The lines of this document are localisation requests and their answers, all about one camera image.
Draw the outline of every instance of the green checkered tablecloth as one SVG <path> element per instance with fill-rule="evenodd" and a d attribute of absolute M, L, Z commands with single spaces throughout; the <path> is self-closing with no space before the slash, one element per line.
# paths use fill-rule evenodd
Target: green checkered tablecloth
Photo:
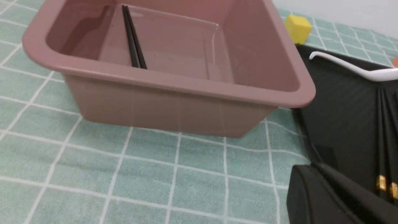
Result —
<path fill-rule="evenodd" d="M 291 110 L 238 140 L 88 122 L 22 49 L 42 1 L 0 0 L 0 224 L 289 223 L 291 167 L 308 163 Z M 397 39 L 308 19 L 310 46 L 398 55 Z"/>

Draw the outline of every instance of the white ceramic spoon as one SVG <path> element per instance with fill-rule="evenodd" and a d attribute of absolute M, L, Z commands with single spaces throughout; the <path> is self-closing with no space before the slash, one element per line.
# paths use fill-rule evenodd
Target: white ceramic spoon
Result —
<path fill-rule="evenodd" d="M 380 69 L 375 71 L 368 71 L 361 69 L 351 63 L 348 63 L 340 58 L 332 56 L 330 54 L 326 54 L 319 51 L 314 51 L 310 55 L 310 60 L 312 60 L 315 56 L 323 57 L 327 60 L 333 61 L 334 63 L 341 65 L 352 72 L 357 73 L 358 75 L 362 76 L 365 79 L 374 81 L 374 82 L 384 82 L 384 81 L 392 81 L 398 79 L 398 68 L 390 68 L 390 69 Z"/>

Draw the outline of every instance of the yellow sponge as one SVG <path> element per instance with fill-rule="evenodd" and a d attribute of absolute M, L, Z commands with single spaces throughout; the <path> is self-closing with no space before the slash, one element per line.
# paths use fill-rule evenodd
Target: yellow sponge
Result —
<path fill-rule="evenodd" d="M 293 42 L 304 44 L 312 30 L 310 22 L 305 17 L 288 15 L 285 26 Z"/>

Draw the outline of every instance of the white grid line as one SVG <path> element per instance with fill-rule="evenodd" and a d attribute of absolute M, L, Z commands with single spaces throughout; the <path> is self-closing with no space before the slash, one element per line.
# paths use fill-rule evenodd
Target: white grid line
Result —
<path fill-rule="evenodd" d="M 269 151 L 268 151 L 269 169 L 270 169 L 271 181 L 272 181 L 273 191 L 274 191 L 275 201 L 276 201 L 276 223 L 281 224 L 281 202 L 280 202 L 280 198 L 279 198 L 278 189 L 276 188 L 276 180 L 275 180 L 275 174 L 274 174 L 273 162 L 272 162 L 272 152 L 270 150 L 271 142 L 270 142 L 270 138 L 269 138 L 268 122 L 265 123 L 265 136 L 267 138 L 267 147 L 269 149 Z"/>
<path fill-rule="evenodd" d="M 287 111 L 292 111 L 292 109 L 290 109 L 290 108 L 285 108 L 285 107 L 279 107 L 279 109 L 281 109 L 281 110 L 287 110 Z"/>
<path fill-rule="evenodd" d="M 0 2 L 3 2 L 5 4 L 10 4 L 9 2 L 3 1 L 3 0 L 0 0 Z M 27 7 L 27 6 L 23 6 L 23 5 L 20 5 L 20 4 L 16 3 L 16 2 L 14 3 L 14 6 L 18 6 L 18 7 L 25 8 L 25 9 L 29 9 L 29 10 L 34 11 L 34 12 L 38 11 L 37 9 L 31 8 L 31 7 Z"/>
<path fill-rule="evenodd" d="M 396 44 L 398 44 L 398 43 L 393 42 L 389 37 L 387 38 L 387 40 L 391 43 L 391 45 L 394 47 L 394 49 L 398 51 L 398 48 L 396 46 Z"/>
<path fill-rule="evenodd" d="M 12 2 L 8 2 L 8 5 L 0 12 L 0 15 L 2 15 L 5 11 L 7 11 L 11 6 L 13 6 L 18 0 L 14 0 Z"/>
<path fill-rule="evenodd" d="M 313 43 L 305 43 L 305 45 L 306 45 L 306 46 L 310 46 L 310 47 L 314 47 L 314 48 L 320 48 L 320 47 L 322 47 L 322 46 L 318 46 L 318 45 L 313 44 Z"/>
<path fill-rule="evenodd" d="M 300 136 L 300 137 L 304 137 L 304 138 L 306 138 L 306 136 L 303 136 L 303 135 L 301 135 L 300 133 L 297 133 L 297 132 L 291 131 L 291 130 L 287 129 L 286 127 L 284 127 L 284 126 L 283 126 L 283 125 L 281 125 L 281 124 L 278 124 L 278 123 L 275 123 L 275 122 L 272 122 L 272 121 L 266 121 L 266 122 L 268 122 L 269 124 L 276 125 L 276 126 L 278 126 L 278 127 L 282 128 L 282 129 L 284 129 L 285 131 L 287 131 L 287 132 L 291 133 L 291 134 L 294 134 L 294 135 L 297 135 L 297 136 Z"/>
<path fill-rule="evenodd" d="M 181 135 L 182 135 L 181 133 L 178 134 L 176 157 L 174 159 L 173 179 L 172 179 L 172 185 L 170 187 L 170 192 L 169 192 L 169 201 L 167 203 L 167 213 L 166 213 L 166 218 L 164 221 L 165 224 L 169 224 L 169 221 L 170 221 L 170 212 L 171 212 L 171 208 L 172 208 L 172 204 L 173 204 L 174 190 L 176 188 L 178 160 L 179 160 L 179 148 L 181 146 Z"/>
<path fill-rule="evenodd" d="M 377 51 L 367 50 L 367 49 L 365 49 L 364 47 L 361 48 L 361 47 L 358 47 L 358 46 L 355 46 L 355 45 L 351 45 L 351 44 L 349 44 L 349 43 L 344 43 L 343 40 L 336 41 L 335 39 L 327 38 L 327 37 L 320 37 L 320 39 L 330 40 L 330 41 L 333 41 L 333 42 L 336 42 L 336 43 L 342 43 L 342 44 L 344 44 L 345 46 L 349 46 L 349 47 L 356 48 L 356 49 L 361 49 L 361 50 L 364 50 L 364 51 L 367 51 L 367 52 L 372 52 L 372 53 L 374 53 L 374 54 L 378 54 L 378 55 L 384 56 L 384 54 L 382 54 L 382 53 L 380 53 L 380 52 L 377 52 Z"/>
<path fill-rule="evenodd" d="M 106 197 L 105 204 L 104 204 L 103 209 L 102 209 L 102 214 L 101 214 L 101 218 L 99 219 L 99 224 L 103 224 L 103 222 L 105 221 L 105 216 L 106 216 L 106 213 L 108 211 L 109 203 L 111 202 L 113 189 L 114 189 L 115 184 L 116 184 L 117 175 L 119 174 L 120 167 L 122 166 L 123 158 L 124 158 L 123 156 L 126 154 L 126 150 L 127 150 L 128 145 L 129 145 L 130 138 L 131 138 L 131 135 L 133 133 L 133 130 L 134 130 L 134 128 L 130 128 L 129 129 L 129 132 L 127 134 L 127 138 L 126 138 L 126 141 L 124 143 L 122 152 L 120 153 L 119 161 L 117 162 L 117 166 L 116 166 L 115 172 L 113 173 L 113 176 L 112 176 L 111 184 L 109 185 L 108 195 Z"/>
<path fill-rule="evenodd" d="M 325 46 L 325 43 L 323 42 L 323 39 L 322 39 L 321 34 L 319 33 L 319 30 L 318 30 L 318 27 L 316 26 L 316 22 L 315 22 L 315 19 L 314 19 L 314 18 L 312 18 L 312 22 L 313 22 L 313 24 L 314 24 L 313 27 L 315 28 L 315 31 L 316 31 L 316 33 L 318 34 L 319 39 L 321 40 L 322 46 L 323 46 L 324 50 L 326 50 L 327 48 L 326 48 L 326 46 Z"/>
<path fill-rule="evenodd" d="M 370 41 L 368 41 L 368 40 L 361 39 L 361 38 L 359 38 L 358 35 L 357 35 L 357 30 L 353 29 L 352 27 L 348 27 L 348 28 L 351 29 L 351 30 L 354 32 L 355 36 L 351 36 L 351 35 L 346 35 L 346 34 L 344 34 L 344 33 L 340 33 L 340 32 L 336 29 L 335 23 L 332 23 L 332 24 L 333 24 L 334 29 L 335 29 L 334 31 L 329 30 L 329 29 L 326 29 L 326 28 L 318 27 L 318 26 L 316 26 L 316 25 L 314 25 L 313 27 L 316 28 L 316 29 L 318 29 L 318 30 L 321 29 L 321 30 L 332 31 L 332 32 L 335 32 L 337 35 L 344 36 L 344 37 L 350 37 L 350 38 L 353 38 L 353 39 L 358 40 L 359 42 L 365 42 L 365 43 L 377 45 L 379 48 L 382 49 L 382 46 L 379 45 L 379 44 L 377 43 L 376 39 L 374 39 L 375 42 L 370 42 Z M 321 38 L 321 39 L 326 39 L 326 40 L 331 40 L 331 41 L 334 41 L 334 42 L 338 42 L 338 41 L 336 41 L 335 39 L 332 39 L 332 38 L 322 37 L 322 36 L 319 34 L 319 32 L 318 32 L 318 35 L 313 35 L 312 33 L 310 33 L 310 35 L 311 35 L 311 36 L 315 36 L 315 37 L 319 37 L 319 38 Z M 379 36 L 379 37 L 382 38 L 382 39 L 385 39 L 385 40 L 389 41 L 389 42 L 392 44 L 392 46 L 393 46 L 396 50 L 398 50 L 398 48 L 394 45 L 394 42 L 393 42 L 391 39 L 389 39 L 389 38 L 383 38 L 383 37 L 381 37 L 381 36 Z M 357 47 L 357 46 L 350 45 L 350 44 L 346 44 L 346 43 L 345 43 L 345 45 L 346 45 L 346 46 L 350 46 L 350 47 L 354 47 L 354 48 L 357 48 L 357 49 L 362 49 L 362 50 L 365 50 L 365 51 L 368 51 L 368 52 L 372 52 L 372 53 L 375 53 L 375 54 L 379 54 L 379 55 L 385 56 L 385 54 L 382 54 L 382 53 L 380 53 L 380 52 L 371 51 L 371 50 L 366 50 L 365 48 L 359 48 L 359 47 Z"/>
<path fill-rule="evenodd" d="M 25 24 L 20 24 L 20 23 L 9 21 L 9 20 L 5 20 L 5 19 L 0 19 L 0 22 L 5 22 L 5 23 L 8 23 L 8 24 L 22 26 L 22 27 L 25 27 L 25 28 L 27 27 L 27 25 L 25 25 Z"/>
<path fill-rule="evenodd" d="M 383 35 L 383 34 L 381 34 L 381 33 L 379 33 L 379 32 L 376 32 L 376 31 L 373 31 L 373 30 L 369 30 L 369 31 L 370 31 L 370 32 L 373 32 L 373 33 L 375 34 L 375 36 L 377 36 L 377 37 L 380 38 L 380 39 L 390 41 L 389 38 L 388 38 L 387 36 L 385 36 L 385 35 Z"/>
<path fill-rule="evenodd" d="M 357 32 L 356 32 L 354 29 L 351 29 L 351 30 L 352 30 L 352 32 L 354 32 L 355 37 L 358 39 L 358 34 L 357 34 Z M 361 46 L 362 46 L 362 50 L 365 52 L 366 56 L 368 57 L 368 60 L 371 61 L 371 62 L 374 62 L 374 61 L 372 60 L 372 58 L 370 57 L 370 55 L 368 54 L 367 50 L 365 49 L 365 46 L 363 45 L 363 43 L 362 43 L 361 41 L 359 41 L 359 43 L 360 43 Z"/>
<path fill-rule="evenodd" d="M 396 41 L 396 38 L 392 38 L 392 37 L 387 37 L 393 44 L 398 44 L 398 42 Z"/>
<path fill-rule="evenodd" d="M 11 122 L 11 124 L 7 127 L 6 132 L 10 131 L 14 125 L 18 122 L 18 120 L 21 118 L 22 114 L 32 105 L 32 103 L 35 101 L 39 93 L 43 90 L 45 85 L 48 83 L 49 79 L 53 76 L 54 72 L 51 72 L 51 74 L 47 77 L 47 79 L 43 82 L 43 84 L 38 88 L 38 90 L 33 94 L 32 98 L 30 101 L 20 110 L 15 117 L 15 119 Z M 3 134 L 0 135 L 0 141 L 3 140 L 3 138 L 6 135 L 6 132 L 3 132 Z"/>
<path fill-rule="evenodd" d="M 6 97 L 6 96 L 0 96 L 0 99 L 1 100 L 6 100 L 6 101 L 11 101 L 11 102 L 16 102 L 16 103 L 20 103 L 20 104 L 27 104 L 28 103 L 28 102 L 23 101 L 23 100 L 17 100 L 17 99 L 13 99 L 13 98 Z M 31 106 L 35 106 L 35 107 L 43 108 L 43 109 L 48 109 L 48 110 L 53 110 L 53 111 L 61 112 L 61 113 L 64 113 L 64 114 L 77 115 L 77 116 L 80 115 L 77 112 L 71 112 L 71 111 L 62 110 L 62 109 L 58 109 L 58 108 L 54 108 L 54 107 L 50 107 L 50 106 L 41 105 L 41 104 L 31 103 Z"/>
<path fill-rule="evenodd" d="M 47 79 L 47 77 L 42 76 L 42 75 L 38 75 L 38 74 L 35 74 L 35 73 L 30 73 L 30 72 L 25 72 L 25 71 L 21 71 L 21 70 L 18 70 L 18 69 L 12 69 L 12 68 L 5 67 L 5 66 L 0 66 L 0 69 L 9 70 L 9 71 L 16 72 L 16 73 L 21 73 L 21 74 L 24 74 L 24 75 L 30 75 L 30 76 L 33 76 L 33 77 L 36 77 L 36 78 L 39 78 L 39 79 Z M 54 82 L 58 82 L 58 83 L 65 83 L 63 80 L 58 80 L 58 79 L 53 79 L 53 78 L 51 78 L 50 80 L 54 81 Z"/>
<path fill-rule="evenodd" d="M 370 33 L 372 34 L 373 39 L 376 39 L 376 36 L 378 36 L 379 38 L 388 41 L 388 42 L 392 45 L 392 47 L 394 48 L 394 50 L 398 50 L 397 47 L 394 45 L 394 43 L 391 41 L 390 38 L 380 36 L 380 34 L 375 33 L 375 32 L 372 31 L 372 30 L 370 31 Z M 380 48 L 384 53 L 385 53 L 384 49 L 391 49 L 390 47 L 380 45 L 380 44 L 377 42 L 377 40 L 376 40 L 376 44 L 379 46 L 379 48 Z"/>
<path fill-rule="evenodd" d="M 388 58 L 388 56 L 386 55 L 386 52 L 383 51 L 383 48 L 380 46 L 380 44 L 377 42 L 377 39 L 375 37 L 375 34 L 373 32 L 370 32 L 370 34 L 373 37 L 373 40 L 375 41 L 375 44 L 382 50 L 383 55 L 386 57 L 387 61 L 389 62 L 389 65 L 393 67 L 393 64 L 391 63 L 390 59 Z"/>
<path fill-rule="evenodd" d="M 18 44 L 16 44 L 16 43 L 11 43 L 11 42 L 4 41 L 4 40 L 0 40 L 0 43 L 4 43 L 4 44 L 8 44 L 8 45 L 12 45 L 12 46 L 14 46 L 14 47 L 17 47 L 17 46 L 18 46 Z"/>
<path fill-rule="evenodd" d="M 42 142 L 46 142 L 46 143 L 52 143 L 52 144 L 57 144 L 57 145 L 62 145 L 63 144 L 62 141 L 49 140 L 49 139 L 45 139 L 45 138 L 42 138 L 42 137 L 30 136 L 30 135 L 16 133 L 16 132 L 6 132 L 5 130 L 0 130 L 0 132 L 4 132 L 4 133 L 7 133 L 8 135 L 12 135 L 12 136 L 28 138 L 28 139 L 31 139 L 31 140 L 42 141 Z M 110 157 L 119 158 L 121 156 L 120 154 L 108 153 L 108 152 L 100 151 L 100 150 L 97 150 L 97 149 L 92 149 L 92 148 L 89 148 L 89 147 L 80 146 L 80 145 L 74 145 L 74 144 L 70 144 L 70 143 L 68 143 L 66 146 L 74 148 L 74 149 L 85 150 L 85 151 L 89 151 L 89 152 L 93 152 L 93 153 L 99 153 L 99 154 L 107 155 L 107 156 L 110 156 Z M 298 153 L 294 153 L 294 152 L 291 152 L 291 151 L 288 151 L 288 150 L 271 149 L 271 150 L 268 150 L 267 152 L 288 153 L 288 154 L 291 154 L 291 155 L 299 156 L 299 157 L 301 157 L 303 159 L 307 159 L 303 155 L 300 155 Z M 224 173 L 218 173 L 218 172 L 215 172 L 215 171 L 209 171 L 209 170 L 205 170 L 205 169 L 200 169 L 200 168 L 195 168 L 195 167 L 190 167 L 190 166 L 185 166 L 185 165 L 179 165 L 179 164 L 175 165 L 175 163 L 169 163 L 169 162 L 164 162 L 164 161 L 159 161 L 159 160 L 154 160 L 154 159 L 147 159 L 147 158 L 136 157 L 136 156 L 131 156 L 131 155 L 124 155 L 123 158 L 124 159 L 137 160 L 137 161 L 150 162 L 150 163 L 156 163 L 156 164 L 167 165 L 167 166 L 173 166 L 173 167 L 177 166 L 178 168 L 183 168 L 183 169 L 192 170 L 192 171 L 201 172 L 201 173 L 207 173 L 207 174 L 221 176 L 221 177 L 225 176 Z M 230 179 L 237 179 L 237 180 L 242 180 L 242 181 L 246 181 L 246 182 L 250 182 L 250 183 L 255 183 L 255 184 L 258 184 L 258 185 L 265 186 L 265 187 L 274 187 L 274 185 L 272 183 L 265 183 L 265 182 L 261 182 L 261 181 L 247 179 L 247 178 L 244 178 L 244 177 L 238 177 L 238 176 L 233 176 L 233 175 L 228 175 L 227 177 L 230 178 Z M 287 189 L 288 188 L 288 186 L 285 186 L 285 185 L 275 185 L 275 187 L 278 188 L 278 189 Z"/>
<path fill-rule="evenodd" d="M 299 128 L 298 132 L 301 134 L 301 136 L 303 136 L 303 133 L 302 133 L 301 128 Z M 301 141 L 301 147 L 302 147 L 303 149 L 305 149 L 305 148 L 306 148 L 306 144 L 305 144 L 304 138 L 300 138 L 300 141 Z"/>
<path fill-rule="evenodd" d="M 225 175 L 225 197 L 224 197 L 224 224 L 228 224 L 228 205 L 229 205 L 229 180 L 228 180 L 228 164 L 226 159 L 227 146 L 226 138 L 223 139 L 224 142 L 224 175 Z"/>
<path fill-rule="evenodd" d="M 24 184 L 24 185 L 30 185 L 30 186 L 36 186 L 36 187 L 47 187 L 49 189 L 84 194 L 84 195 L 89 195 L 89 196 L 98 197 L 98 198 L 107 198 L 108 197 L 108 195 L 106 195 L 106 194 L 98 193 L 98 192 L 94 192 L 94 191 L 77 189 L 77 188 L 72 188 L 72 187 L 65 187 L 65 186 L 60 186 L 60 185 L 53 185 L 53 184 L 46 185 L 45 183 L 28 181 L 28 180 L 13 178 L 13 177 L 0 176 L 0 181 L 6 181 L 9 183 Z M 123 197 L 118 197 L 118 196 L 111 196 L 111 200 L 122 201 L 122 202 L 131 203 L 131 204 L 139 204 L 139 205 L 144 205 L 144 206 L 153 207 L 153 208 L 167 209 L 167 205 L 164 205 L 164 204 L 156 204 L 156 203 L 135 200 L 135 199 L 130 199 L 130 198 L 123 198 Z M 221 220 L 223 219 L 223 216 L 220 216 L 220 215 L 207 213 L 207 212 L 201 212 L 201 211 L 197 211 L 197 210 L 186 209 L 186 208 L 172 207 L 171 210 L 178 211 L 178 212 L 186 212 L 189 214 L 194 214 L 194 215 L 199 215 L 199 216 L 206 216 L 206 217 L 210 217 L 210 218 L 217 218 L 217 219 L 221 219 Z M 246 223 L 246 224 L 266 224 L 266 223 L 262 223 L 262 222 L 255 222 L 255 221 L 239 219 L 239 218 L 232 218 L 232 217 L 228 217 L 228 220 Z"/>
<path fill-rule="evenodd" d="M 37 206 L 39 205 L 40 200 L 41 200 L 41 198 L 43 197 L 45 191 L 47 190 L 48 185 L 49 185 L 49 183 L 50 183 L 50 181 L 51 181 L 51 178 L 53 177 L 54 170 L 55 170 L 55 165 L 56 165 L 56 164 L 58 163 L 58 161 L 60 160 L 62 154 L 63 154 L 64 151 L 65 151 L 66 145 L 68 144 L 68 141 L 69 141 L 70 138 L 72 137 L 74 131 L 76 130 L 77 126 L 80 124 L 81 120 L 82 120 L 82 117 L 79 116 L 78 120 L 76 121 L 76 123 L 75 123 L 74 126 L 72 127 L 71 131 L 70 131 L 69 134 L 67 135 L 67 137 L 66 137 L 64 143 L 62 144 L 61 149 L 59 150 L 59 152 L 58 152 L 58 154 L 57 154 L 55 160 L 54 160 L 53 163 L 51 164 L 50 170 L 49 170 L 49 172 L 48 172 L 48 174 L 47 174 L 46 182 L 44 183 L 44 186 L 41 188 L 40 193 L 38 194 L 38 196 L 37 196 L 35 202 L 33 203 L 33 206 L 32 206 L 32 208 L 31 208 L 31 210 L 29 211 L 29 214 L 28 214 L 28 216 L 27 216 L 27 218 L 26 218 L 26 220 L 25 220 L 25 224 L 29 224 L 30 221 L 32 220 L 32 217 L 33 217 L 33 215 L 34 215 L 34 213 L 35 213 L 35 211 L 36 211 L 36 208 L 37 208 Z"/>
<path fill-rule="evenodd" d="M 2 67 L 7 61 L 22 47 L 22 44 L 18 44 L 14 50 L 0 63 L 0 67 Z"/>
<path fill-rule="evenodd" d="M 351 54 L 348 52 L 347 48 L 345 47 L 345 44 L 344 44 L 343 39 L 341 38 L 339 32 L 337 31 L 336 25 L 335 25 L 334 23 L 332 23 L 332 25 L 333 25 L 333 28 L 334 28 L 335 33 L 337 34 L 337 37 L 338 37 L 339 40 L 340 40 L 341 45 L 343 46 L 343 48 L 344 48 L 344 50 L 345 50 L 345 53 L 346 53 L 348 56 L 351 56 Z"/>
<path fill-rule="evenodd" d="M 153 129 L 144 129 L 144 130 L 149 130 L 149 131 L 158 132 L 158 133 L 164 133 L 164 134 L 168 134 L 168 135 L 172 135 L 172 136 L 178 136 L 178 134 L 175 134 L 175 133 L 172 133 L 172 132 L 168 132 L 168 131 L 163 131 L 163 130 L 153 130 Z M 182 137 L 186 138 L 186 139 L 191 139 L 191 140 L 196 140 L 196 141 L 201 141 L 201 142 L 212 143 L 212 144 L 215 144 L 215 145 L 224 146 L 224 143 L 218 142 L 218 141 L 211 141 L 211 140 L 207 140 L 207 139 L 203 139 L 203 138 L 197 138 L 197 137 L 193 137 L 193 136 L 186 136 L 184 134 L 182 134 Z M 243 150 L 243 151 L 256 152 L 256 153 L 267 153 L 268 152 L 267 149 L 248 149 L 248 148 L 244 148 L 242 146 L 230 145 L 230 144 L 227 144 L 227 147 L 231 147 L 231 148 L 234 148 L 234 149 L 240 149 L 240 150 Z"/>

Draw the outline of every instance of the white wall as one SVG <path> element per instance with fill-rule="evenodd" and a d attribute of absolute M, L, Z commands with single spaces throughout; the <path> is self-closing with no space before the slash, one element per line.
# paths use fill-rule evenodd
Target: white wall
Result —
<path fill-rule="evenodd" d="M 398 0 L 272 0 L 279 8 L 398 38 Z"/>

